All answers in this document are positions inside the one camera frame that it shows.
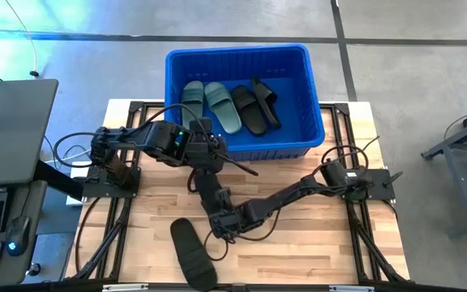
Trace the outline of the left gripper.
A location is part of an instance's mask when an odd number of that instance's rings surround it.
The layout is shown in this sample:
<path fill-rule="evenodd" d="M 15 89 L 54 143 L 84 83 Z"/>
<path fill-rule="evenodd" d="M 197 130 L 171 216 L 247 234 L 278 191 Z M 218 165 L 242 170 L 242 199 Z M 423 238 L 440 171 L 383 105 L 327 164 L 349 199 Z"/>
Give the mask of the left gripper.
<path fill-rule="evenodd" d="M 252 168 L 229 158 L 226 149 L 227 145 L 222 137 L 214 136 L 207 141 L 203 133 L 196 133 L 186 146 L 185 163 L 194 169 L 208 172 L 221 172 L 224 164 L 229 163 L 250 175 L 259 175 Z"/>

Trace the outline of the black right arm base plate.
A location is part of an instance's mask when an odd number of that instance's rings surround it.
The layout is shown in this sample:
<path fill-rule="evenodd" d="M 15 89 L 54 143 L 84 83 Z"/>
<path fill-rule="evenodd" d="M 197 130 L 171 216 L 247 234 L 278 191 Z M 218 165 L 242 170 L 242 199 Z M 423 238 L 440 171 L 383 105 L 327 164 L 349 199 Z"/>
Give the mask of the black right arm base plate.
<path fill-rule="evenodd" d="M 349 187 L 342 196 L 346 200 L 381 200 L 395 202 L 393 183 L 403 174 L 402 171 L 390 174 L 387 169 L 363 168 L 346 170 Z"/>

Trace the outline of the green slide sandal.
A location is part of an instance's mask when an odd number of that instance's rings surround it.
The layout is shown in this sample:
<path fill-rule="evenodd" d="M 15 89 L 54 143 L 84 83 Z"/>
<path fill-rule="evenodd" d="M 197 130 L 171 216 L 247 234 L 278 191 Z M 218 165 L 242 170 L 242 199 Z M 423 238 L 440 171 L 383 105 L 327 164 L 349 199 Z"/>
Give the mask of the green slide sandal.
<path fill-rule="evenodd" d="M 218 82 L 211 82 L 204 87 L 204 94 L 209 109 L 216 115 L 227 134 L 235 134 L 242 128 L 242 122 L 226 87 Z"/>
<path fill-rule="evenodd" d="M 182 90 L 181 103 L 191 109 L 197 118 L 201 118 L 204 109 L 204 84 L 199 80 L 188 83 Z M 194 117 L 183 109 L 182 125 L 189 129 L 191 121 L 194 121 Z"/>

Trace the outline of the white power box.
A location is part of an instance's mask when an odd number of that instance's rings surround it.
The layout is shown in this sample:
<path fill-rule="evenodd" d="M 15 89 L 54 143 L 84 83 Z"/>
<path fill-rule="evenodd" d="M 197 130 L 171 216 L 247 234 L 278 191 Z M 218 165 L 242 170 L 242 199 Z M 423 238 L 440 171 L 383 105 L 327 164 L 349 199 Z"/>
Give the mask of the white power box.
<path fill-rule="evenodd" d="M 88 176 L 88 171 L 89 171 L 88 167 L 72 168 L 70 176 L 71 178 L 77 178 L 77 177 L 86 178 Z M 77 199 L 71 198 L 70 196 L 67 196 L 66 206 L 69 206 L 69 207 L 82 206 L 86 201 L 87 199 L 85 197 L 83 197 L 81 200 L 77 200 Z"/>

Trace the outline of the blue plastic bin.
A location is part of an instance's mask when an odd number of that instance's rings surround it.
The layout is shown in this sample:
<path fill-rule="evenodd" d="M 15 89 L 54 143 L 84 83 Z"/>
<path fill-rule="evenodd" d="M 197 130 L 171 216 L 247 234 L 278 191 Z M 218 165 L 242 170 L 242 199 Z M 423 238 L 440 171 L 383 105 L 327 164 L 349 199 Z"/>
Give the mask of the blue plastic bin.
<path fill-rule="evenodd" d="M 264 135 L 252 135 L 242 122 L 235 134 L 227 134 L 209 109 L 204 94 L 204 118 L 212 132 L 225 139 L 229 156 L 237 161 L 297 158 L 323 143 L 325 130 L 319 110 L 308 50 L 303 45 L 260 45 L 206 49 L 178 49 L 165 59 L 165 119 L 182 125 L 182 90 L 194 80 L 204 87 L 223 84 L 229 93 L 238 85 L 254 93 L 251 79 L 259 78 L 276 95 L 281 128 L 267 124 Z"/>

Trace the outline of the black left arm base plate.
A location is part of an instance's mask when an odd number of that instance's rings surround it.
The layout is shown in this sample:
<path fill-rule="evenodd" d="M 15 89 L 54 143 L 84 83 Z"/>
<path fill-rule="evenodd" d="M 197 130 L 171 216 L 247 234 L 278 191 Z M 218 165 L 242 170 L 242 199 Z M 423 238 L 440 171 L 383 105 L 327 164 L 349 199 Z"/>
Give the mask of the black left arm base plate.
<path fill-rule="evenodd" d="M 87 176 L 81 178 L 83 197 L 133 198 L 139 191 L 141 169 L 130 167 L 125 179 L 97 167 L 90 167 Z"/>

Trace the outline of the grey side desk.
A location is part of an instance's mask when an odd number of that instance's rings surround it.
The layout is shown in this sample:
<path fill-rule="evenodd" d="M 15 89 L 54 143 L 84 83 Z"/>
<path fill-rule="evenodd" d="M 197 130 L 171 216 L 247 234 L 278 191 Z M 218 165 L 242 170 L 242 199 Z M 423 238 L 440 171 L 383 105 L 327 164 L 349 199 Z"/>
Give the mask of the grey side desk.
<path fill-rule="evenodd" d="M 8 193 L 3 230 L 0 232 L 0 286 L 21 283 L 25 273 L 32 266 L 36 230 L 48 187 L 77 200 L 82 198 L 83 185 L 80 182 L 41 161 L 37 163 L 33 178 L 24 184 L 6 182 L 0 184 L 0 189 L 5 188 Z M 19 216 L 30 217 L 28 248 L 22 255 L 10 256 L 6 251 L 6 230 L 11 221 Z"/>

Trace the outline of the black computer mouse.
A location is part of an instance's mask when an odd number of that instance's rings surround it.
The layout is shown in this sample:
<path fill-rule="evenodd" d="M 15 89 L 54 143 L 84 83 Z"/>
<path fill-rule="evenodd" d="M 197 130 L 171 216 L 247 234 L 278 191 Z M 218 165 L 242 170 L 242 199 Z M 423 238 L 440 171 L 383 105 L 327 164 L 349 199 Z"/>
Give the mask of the black computer mouse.
<path fill-rule="evenodd" d="M 19 216 L 6 230 L 6 251 L 10 256 L 21 256 L 28 248 L 30 217 Z"/>

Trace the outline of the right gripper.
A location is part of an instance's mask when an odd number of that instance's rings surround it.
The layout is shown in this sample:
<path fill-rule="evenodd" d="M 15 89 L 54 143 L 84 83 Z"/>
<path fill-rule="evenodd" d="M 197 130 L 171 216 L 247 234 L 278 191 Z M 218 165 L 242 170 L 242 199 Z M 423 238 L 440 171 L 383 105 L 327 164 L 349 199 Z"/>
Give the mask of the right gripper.
<path fill-rule="evenodd" d="M 240 208 L 232 209 L 229 187 L 216 191 L 217 212 L 208 215 L 212 234 L 216 238 L 230 239 L 243 232 L 244 213 Z"/>

